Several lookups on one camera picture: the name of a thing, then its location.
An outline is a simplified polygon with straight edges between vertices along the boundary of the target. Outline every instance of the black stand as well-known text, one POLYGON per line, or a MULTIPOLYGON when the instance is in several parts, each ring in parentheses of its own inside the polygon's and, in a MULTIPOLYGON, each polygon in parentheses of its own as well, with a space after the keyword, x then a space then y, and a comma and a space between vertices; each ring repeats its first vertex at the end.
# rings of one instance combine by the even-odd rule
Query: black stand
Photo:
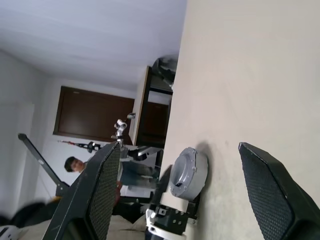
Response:
POLYGON ((18 138, 29 149, 29 151, 32 153, 32 155, 35 157, 35 159, 40 163, 40 165, 43 167, 43 169, 46 171, 46 173, 50 176, 50 178, 56 184, 55 195, 57 197, 62 197, 68 191, 69 185, 66 184, 64 181, 60 180, 60 178, 52 170, 52 168, 49 166, 49 164, 44 159, 44 157, 41 156, 40 152, 36 149, 36 147, 29 140, 27 135, 25 135, 24 133, 19 133, 18 138))

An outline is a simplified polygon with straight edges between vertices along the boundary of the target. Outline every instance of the brown door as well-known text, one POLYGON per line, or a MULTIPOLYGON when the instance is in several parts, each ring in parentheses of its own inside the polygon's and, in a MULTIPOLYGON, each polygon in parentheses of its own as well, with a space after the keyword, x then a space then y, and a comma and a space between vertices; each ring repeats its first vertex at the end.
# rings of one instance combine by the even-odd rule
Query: brown door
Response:
POLYGON ((133 107, 131 98, 62 86, 53 134, 114 142, 115 123, 127 119, 133 107))

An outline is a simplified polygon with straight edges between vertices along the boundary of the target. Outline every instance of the white wall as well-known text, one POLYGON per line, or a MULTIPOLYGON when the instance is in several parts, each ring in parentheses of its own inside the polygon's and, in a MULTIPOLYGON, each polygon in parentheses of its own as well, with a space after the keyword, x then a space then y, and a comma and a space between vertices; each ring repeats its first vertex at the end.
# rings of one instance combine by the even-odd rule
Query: white wall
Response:
MULTIPOLYGON (((43 122, 40 126, 40 131, 42 133, 40 139, 43 142, 42 155, 58 175, 58 177, 62 181, 71 185, 79 176, 79 173, 70 173, 65 170, 64 164, 66 159, 70 156, 74 156, 82 161, 87 161, 90 157, 93 156, 93 153, 88 153, 85 149, 76 146, 58 142, 58 140, 64 140, 74 143, 88 143, 89 140, 53 135, 61 86, 78 88, 132 99, 136 97, 136 92, 63 78, 53 78, 47 82, 44 89, 44 95, 41 100, 43 122)), ((167 98, 163 97, 161 94, 152 94, 149 98, 149 101, 163 104, 168 102, 167 98)), ((152 164, 154 162, 155 159, 153 158, 149 161, 149 164, 152 164)), ((49 178, 46 172, 41 168, 37 179, 35 198, 38 200, 48 200, 55 195, 55 191, 55 184, 49 178)))
POLYGON ((38 144, 41 95, 47 78, 43 72, 0 51, 1 121, 8 123, 8 129, 3 129, 5 134, 0 135, 1 142, 8 146, 6 152, 0 152, 5 156, 1 159, 1 166, 3 164, 8 170, 7 176, 1 178, 1 184, 11 189, 10 194, 1 192, 0 195, 10 201, 9 215, 34 198, 39 166, 27 155, 17 132, 26 132, 38 144))
POLYGON ((11 215, 14 185, 9 182, 12 176, 13 144, 18 124, 18 106, 0 105, 0 214, 11 215))

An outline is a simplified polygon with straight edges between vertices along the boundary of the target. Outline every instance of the wooden furniture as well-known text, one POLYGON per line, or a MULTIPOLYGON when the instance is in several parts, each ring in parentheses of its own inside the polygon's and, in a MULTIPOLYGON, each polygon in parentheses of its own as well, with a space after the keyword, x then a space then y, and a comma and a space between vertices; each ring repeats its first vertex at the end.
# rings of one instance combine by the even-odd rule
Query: wooden furniture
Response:
POLYGON ((172 91, 153 76, 147 67, 145 77, 137 86, 129 136, 135 146, 163 148, 166 141, 169 109, 167 105, 148 102, 150 91, 172 95, 172 91))
MULTIPOLYGON (((114 142, 111 138, 116 132, 114 125, 118 119, 125 120, 133 112, 134 102, 132 98, 62 86, 53 134, 114 142)), ((152 145, 160 140, 163 141, 163 146, 167 132, 168 106, 144 102, 141 113, 143 114, 139 116, 143 117, 140 124, 143 127, 139 127, 143 129, 143 135, 139 135, 135 143, 149 146, 149 142, 152 145)), ((125 130, 124 136, 124 143, 132 145, 129 128, 125 130)))
MULTIPOLYGON (((133 106, 131 98, 62 86, 53 134, 114 142, 115 123, 126 119, 133 106)), ((132 144, 129 137, 125 143, 132 144)))
MULTIPOLYGON (((186 147, 209 157, 198 225, 188 229, 188 240, 263 240, 239 142, 280 160, 320 206, 319 7, 297 0, 188 1, 162 160, 163 172, 186 147)), ((186 206, 170 193, 162 203, 186 206)))

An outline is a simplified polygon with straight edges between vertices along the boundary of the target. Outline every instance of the white ceiling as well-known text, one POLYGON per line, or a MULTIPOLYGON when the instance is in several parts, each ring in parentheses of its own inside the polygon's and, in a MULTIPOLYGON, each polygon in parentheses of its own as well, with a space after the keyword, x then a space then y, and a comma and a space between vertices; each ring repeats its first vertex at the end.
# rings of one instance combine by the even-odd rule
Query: white ceiling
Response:
POLYGON ((186 0, 0 0, 0 49, 58 77, 133 89, 177 54, 186 0))

